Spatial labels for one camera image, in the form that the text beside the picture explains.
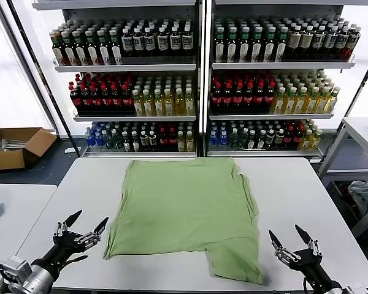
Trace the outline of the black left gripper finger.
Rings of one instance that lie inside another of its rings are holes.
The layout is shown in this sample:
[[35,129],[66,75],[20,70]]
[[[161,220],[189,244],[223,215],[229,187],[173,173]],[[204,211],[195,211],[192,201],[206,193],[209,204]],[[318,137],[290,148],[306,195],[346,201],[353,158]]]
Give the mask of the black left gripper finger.
[[71,214],[64,222],[59,222],[56,230],[56,235],[62,236],[63,233],[67,231],[68,228],[70,228],[75,223],[75,221],[78,219],[81,213],[82,210],[79,210],[76,213]]
[[98,243],[101,240],[101,235],[105,230],[109,217],[105,217],[97,227],[88,235],[88,242]]

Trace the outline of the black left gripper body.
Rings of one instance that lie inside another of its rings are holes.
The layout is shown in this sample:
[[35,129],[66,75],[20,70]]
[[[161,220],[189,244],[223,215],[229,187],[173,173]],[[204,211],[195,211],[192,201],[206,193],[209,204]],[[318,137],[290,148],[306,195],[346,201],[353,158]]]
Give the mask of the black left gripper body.
[[65,231],[62,236],[53,237],[53,247],[42,257],[44,265],[51,266],[57,270],[62,270],[71,263],[79,262],[86,259],[87,255],[71,259],[74,254],[81,254],[94,246],[93,242],[88,242],[88,235],[81,235],[69,230]]

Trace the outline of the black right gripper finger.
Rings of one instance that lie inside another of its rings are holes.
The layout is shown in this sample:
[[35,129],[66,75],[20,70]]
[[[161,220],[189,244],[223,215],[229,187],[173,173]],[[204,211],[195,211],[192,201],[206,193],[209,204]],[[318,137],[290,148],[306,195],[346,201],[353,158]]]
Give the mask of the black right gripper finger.
[[271,239],[271,243],[275,249],[275,256],[280,261],[291,261],[291,255],[290,252],[284,248],[279,241],[279,239],[275,236],[275,234],[272,232],[272,230],[269,230],[269,236]]
[[299,236],[303,240],[303,242],[307,245],[307,248],[310,249],[314,256],[321,256],[321,252],[318,246],[318,241],[313,239],[307,231],[302,229],[297,224],[295,225],[295,229],[298,232]]

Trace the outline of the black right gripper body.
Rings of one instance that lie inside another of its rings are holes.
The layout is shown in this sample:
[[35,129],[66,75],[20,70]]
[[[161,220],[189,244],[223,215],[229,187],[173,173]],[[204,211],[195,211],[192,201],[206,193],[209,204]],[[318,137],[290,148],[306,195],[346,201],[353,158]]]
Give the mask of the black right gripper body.
[[322,253],[313,253],[312,249],[302,249],[294,251],[300,257],[288,263],[291,270],[300,271],[311,284],[326,284],[331,282],[331,278],[321,266]]

